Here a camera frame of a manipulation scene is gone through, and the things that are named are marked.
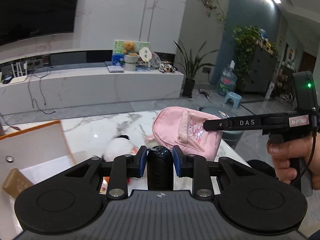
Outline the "black car key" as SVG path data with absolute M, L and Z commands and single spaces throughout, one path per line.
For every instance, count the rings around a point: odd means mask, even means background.
M 173 156 L 164 146 L 154 146 L 147 155 L 148 190 L 172 191 L 174 189 Z

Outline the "panda plush pink striped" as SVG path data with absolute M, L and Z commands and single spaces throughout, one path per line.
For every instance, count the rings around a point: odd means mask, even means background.
M 138 148 L 131 142 L 128 135 L 119 135 L 110 140 L 107 144 L 102 158 L 105 161 L 113 161 L 114 158 L 120 155 L 136 155 Z

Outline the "pink mini backpack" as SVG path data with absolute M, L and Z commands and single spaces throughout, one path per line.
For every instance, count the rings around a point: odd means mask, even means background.
M 189 108 L 167 107 L 153 121 L 152 133 L 157 144 L 169 150 L 179 146 L 184 154 L 196 154 L 214 161 L 222 132 L 208 132 L 203 128 L 203 123 L 218 119 L 215 115 Z

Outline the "grey round stool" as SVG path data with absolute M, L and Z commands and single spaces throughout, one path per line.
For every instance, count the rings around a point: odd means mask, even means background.
M 218 107 L 218 106 L 200 107 L 200 111 L 217 116 L 219 119 L 222 119 L 222 121 L 213 120 L 213 119 L 205 121 L 204 129 L 208 132 L 223 131 L 222 139 L 229 146 L 231 146 L 232 149 L 235 149 L 244 132 L 241 130 L 230 130 L 227 126 L 228 122 L 223 121 L 223 119 L 233 118 L 233 117 L 236 117 L 236 115 L 231 111 L 229 111 L 228 109 L 223 107 Z

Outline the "small blue plastic stool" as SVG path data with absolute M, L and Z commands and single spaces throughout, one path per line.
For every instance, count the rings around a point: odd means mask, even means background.
M 225 95 L 223 103 L 226 104 L 229 101 L 233 103 L 233 108 L 239 108 L 242 101 L 242 96 L 240 96 L 239 94 L 236 94 L 235 92 L 228 92 Z

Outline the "water jug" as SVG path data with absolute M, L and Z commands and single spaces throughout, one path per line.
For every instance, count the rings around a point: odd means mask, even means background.
M 237 81 L 237 76 L 234 74 L 235 62 L 232 60 L 230 64 L 222 71 L 220 76 L 217 92 L 220 95 L 225 96 L 227 93 L 234 90 L 234 86 Z

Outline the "potted green plant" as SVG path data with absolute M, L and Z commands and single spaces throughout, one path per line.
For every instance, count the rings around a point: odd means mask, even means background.
M 193 50 L 190 49 L 189 51 L 186 50 L 185 46 L 181 41 L 174 41 L 174 44 L 176 45 L 178 51 L 180 52 L 182 56 L 182 63 L 177 62 L 179 66 L 182 67 L 182 69 L 185 72 L 185 81 L 182 91 L 182 96 L 185 98 L 191 99 L 193 96 L 193 89 L 195 87 L 195 76 L 196 73 L 202 68 L 202 67 L 213 67 L 215 64 L 210 62 L 205 62 L 205 59 L 207 56 L 218 52 L 218 49 L 210 50 L 206 53 L 201 53 L 205 45 L 207 44 L 206 41 L 200 46 L 198 51 L 194 54 Z

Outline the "teddy bear in pot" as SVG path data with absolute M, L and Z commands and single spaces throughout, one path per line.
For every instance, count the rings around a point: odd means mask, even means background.
M 123 44 L 124 53 L 124 69 L 127 71 L 135 71 L 139 56 L 136 53 L 136 45 L 132 41 L 126 41 Z

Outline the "green landscape painting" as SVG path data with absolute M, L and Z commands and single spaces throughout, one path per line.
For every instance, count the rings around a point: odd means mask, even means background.
M 114 40 L 114 47 L 112 51 L 112 63 L 114 65 L 119 64 L 122 67 L 124 66 L 124 53 L 123 53 L 123 44 L 127 40 Z M 139 55 L 139 50 L 142 47 L 150 48 L 149 42 L 133 41 L 136 45 L 136 53 Z

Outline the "round paper fan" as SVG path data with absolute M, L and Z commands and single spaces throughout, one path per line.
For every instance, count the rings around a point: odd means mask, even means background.
M 150 60 L 152 59 L 152 52 L 148 47 L 142 47 L 139 50 L 139 56 L 144 63 L 149 63 Z

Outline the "climbing ivy plant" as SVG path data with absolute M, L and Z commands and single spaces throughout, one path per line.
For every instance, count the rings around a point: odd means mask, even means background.
M 260 30 L 265 30 L 272 42 L 276 40 L 280 10 L 272 0 L 229 0 L 227 9 L 222 8 L 219 0 L 199 1 L 207 8 L 208 15 L 215 12 L 224 24 L 224 34 L 211 80 L 217 83 L 226 64 L 234 60 L 234 72 L 238 78 L 236 85 L 244 85 L 251 74 Z

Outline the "large orange storage box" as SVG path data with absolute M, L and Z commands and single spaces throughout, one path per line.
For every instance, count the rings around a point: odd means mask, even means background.
M 76 164 L 60 120 L 1 137 L 1 184 L 13 168 L 22 170 L 48 161 L 54 162 L 57 172 Z

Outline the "white marble tv cabinet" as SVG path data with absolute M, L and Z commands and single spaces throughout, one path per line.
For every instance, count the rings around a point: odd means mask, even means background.
M 180 72 L 111 73 L 107 67 L 30 74 L 22 82 L 1 85 L 1 113 L 176 99 L 180 96 L 183 80 L 184 75 Z

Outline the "white wifi router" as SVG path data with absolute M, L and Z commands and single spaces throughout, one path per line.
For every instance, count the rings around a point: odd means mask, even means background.
M 15 64 L 11 64 L 11 70 L 13 74 L 13 78 L 10 83 L 21 83 L 27 79 L 28 76 L 28 63 L 25 61 L 24 64 L 17 62 Z

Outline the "black television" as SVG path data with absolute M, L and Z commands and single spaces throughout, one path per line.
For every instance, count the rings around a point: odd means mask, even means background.
M 1 0 L 1 45 L 72 33 L 78 0 Z

